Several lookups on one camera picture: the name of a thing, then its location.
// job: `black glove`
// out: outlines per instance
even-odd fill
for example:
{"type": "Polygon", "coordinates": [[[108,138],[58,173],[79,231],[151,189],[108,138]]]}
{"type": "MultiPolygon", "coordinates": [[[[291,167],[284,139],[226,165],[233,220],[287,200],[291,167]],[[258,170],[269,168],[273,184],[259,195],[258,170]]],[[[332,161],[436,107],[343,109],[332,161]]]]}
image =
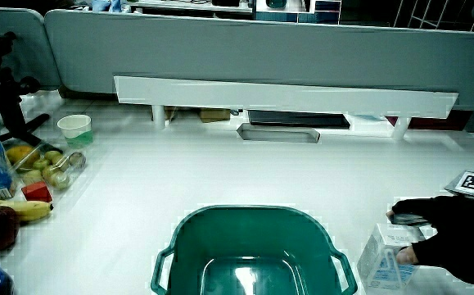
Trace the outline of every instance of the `black glove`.
{"type": "Polygon", "coordinates": [[[474,197],[456,195],[397,202],[392,211],[423,217],[437,229],[425,241],[413,243],[418,264],[443,267],[474,284],[474,197]]]}

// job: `gray partition wall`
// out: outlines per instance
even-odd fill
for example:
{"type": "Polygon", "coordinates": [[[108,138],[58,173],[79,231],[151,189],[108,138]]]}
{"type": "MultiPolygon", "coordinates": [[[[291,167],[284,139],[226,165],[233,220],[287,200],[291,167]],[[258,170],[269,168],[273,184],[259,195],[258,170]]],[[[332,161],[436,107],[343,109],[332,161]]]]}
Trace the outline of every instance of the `gray partition wall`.
{"type": "Polygon", "coordinates": [[[16,81],[33,76],[42,89],[58,89],[61,80],[43,17],[30,9],[0,8],[0,35],[7,32],[15,33],[16,40],[12,52],[3,57],[2,67],[10,67],[16,81]]]}
{"type": "Polygon", "coordinates": [[[62,82],[114,93],[114,75],[457,92],[474,111],[474,33],[50,11],[62,82]]]}

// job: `red box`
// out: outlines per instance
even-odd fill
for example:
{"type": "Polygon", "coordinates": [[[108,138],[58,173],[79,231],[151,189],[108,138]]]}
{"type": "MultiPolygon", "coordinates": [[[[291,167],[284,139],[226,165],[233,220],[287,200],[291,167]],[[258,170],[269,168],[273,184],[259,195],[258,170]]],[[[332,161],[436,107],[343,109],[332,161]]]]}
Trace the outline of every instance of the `red box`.
{"type": "Polygon", "coordinates": [[[23,187],[22,193],[28,201],[51,202],[53,200],[46,183],[43,181],[23,187]]]}

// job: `white countertop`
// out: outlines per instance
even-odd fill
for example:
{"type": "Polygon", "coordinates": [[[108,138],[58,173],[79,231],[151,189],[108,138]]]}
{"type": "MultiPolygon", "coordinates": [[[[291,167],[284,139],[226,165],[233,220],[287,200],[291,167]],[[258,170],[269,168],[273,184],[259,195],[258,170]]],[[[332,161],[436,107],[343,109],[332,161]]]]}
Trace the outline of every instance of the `white countertop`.
{"type": "MultiPolygon", "coordinates": [[[[365,294],[356,263],[377,222],[400,197],[434,197],[463,170],[474,170],[474,135],[408,131],[390,138],[322,136],[319,143],[245,142],[230,122],[202,124],[178,115],[151,128],[149,106],[35,99],[28,116],[51,108],[36,134],[60,138],[56,121],[86,113],[94,143],[88,168],[54,211],[20,228],[0,253],[16,295],[152,294],[159,251],[186,214],[210,204],[275,204],[306,211],[344,252],[365,294]]],[[[474,294],[442,269],[422,267],[409,294],[474,294]]]]}

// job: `banana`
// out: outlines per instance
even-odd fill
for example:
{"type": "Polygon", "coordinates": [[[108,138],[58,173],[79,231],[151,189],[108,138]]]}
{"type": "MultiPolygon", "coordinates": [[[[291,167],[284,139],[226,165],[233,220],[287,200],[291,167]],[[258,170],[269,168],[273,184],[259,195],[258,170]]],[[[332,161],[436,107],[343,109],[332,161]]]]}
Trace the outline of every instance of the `banana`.
{"type": "Polygon", "coordinates": [[[32,221],[47,216],[53,205],[40,201],[4,201],[0,200],[0,206],[10,207],[15,210],[20,221],[32,221]]]}

